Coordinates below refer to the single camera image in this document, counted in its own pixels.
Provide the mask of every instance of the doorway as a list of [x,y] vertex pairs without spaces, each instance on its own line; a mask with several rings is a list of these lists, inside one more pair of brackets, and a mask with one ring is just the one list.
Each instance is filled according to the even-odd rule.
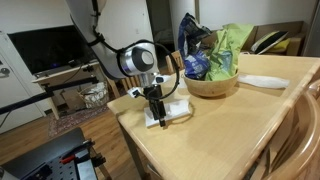
[[[170,52],[175,51],[169,0],[147,0],[147,7],[154,42],[165,46]],[[166,53],[155,47],[159,68],[166,67]]]

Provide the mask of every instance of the green bag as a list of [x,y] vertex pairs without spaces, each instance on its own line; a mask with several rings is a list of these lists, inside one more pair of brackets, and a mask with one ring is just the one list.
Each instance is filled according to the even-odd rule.
[[249,24],[228,24],[217,31],[215,46],[208,52],[210,69],[206,81],[229,79],[238,69],[238,56],[253,29]]

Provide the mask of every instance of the cardboard box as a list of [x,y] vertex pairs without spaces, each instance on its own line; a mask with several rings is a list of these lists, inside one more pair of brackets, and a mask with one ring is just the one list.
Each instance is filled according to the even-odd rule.
[[66,104],[68,105],[68,111],[76,111],[86,107],[85,102],[79,96],[77,90],[67,90],[62,93],[62,96],[65,99]]

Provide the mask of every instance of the tv screen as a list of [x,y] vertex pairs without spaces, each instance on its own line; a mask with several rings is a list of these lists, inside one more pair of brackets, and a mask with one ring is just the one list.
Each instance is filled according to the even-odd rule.
[[8,34],[21,58],[35,75],[95,59],[73,25]]

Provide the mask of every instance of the white napkin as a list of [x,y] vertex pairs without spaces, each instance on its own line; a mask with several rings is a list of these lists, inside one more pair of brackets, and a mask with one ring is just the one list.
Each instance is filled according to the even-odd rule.
[[240,74],[238,82],[251,84],[257,87],[280,89],[288,87],[290,81],[287,79],[281,79],[270,76],[255,76],[255,75],[243,75]]
[[179,79],[178,88],[187,88],[186,82],[184,81],[183,77],[180,77],[180,79]]
[[[164,117],[165,121],[190,114],[189,101],[186,99],[171,102],[171,103],[165,103],[164,108],[167,114]],[[154,120],[152,112],[150,111],[149,107],[144,108],[144,115],[145,115],[147,127],[155,124],[159,124],[158,120],[157,121]]]

